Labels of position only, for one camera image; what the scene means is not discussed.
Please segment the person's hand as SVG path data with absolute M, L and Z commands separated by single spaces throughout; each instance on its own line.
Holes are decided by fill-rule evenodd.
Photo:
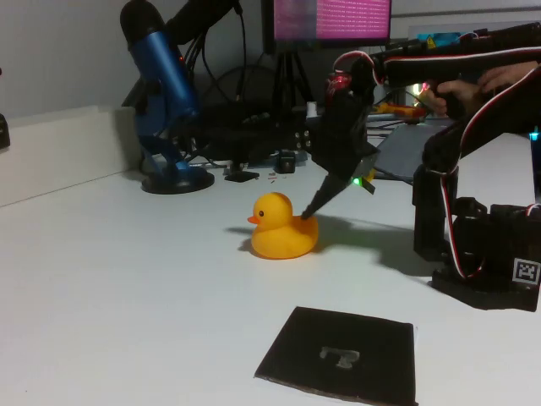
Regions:
M 453 95 L 463 105 L 466 113 L 471 114 L 484 104 L 487 95 L 493 95 L 499 88 L 514 85 L 538 66 L 537 61 L 531 61 L 489 69 L 476 83 L 464 80 L 430 83 L 420 98 L 435 115 L 445 117 L 448 116 L 449 103 L 444 96 Z

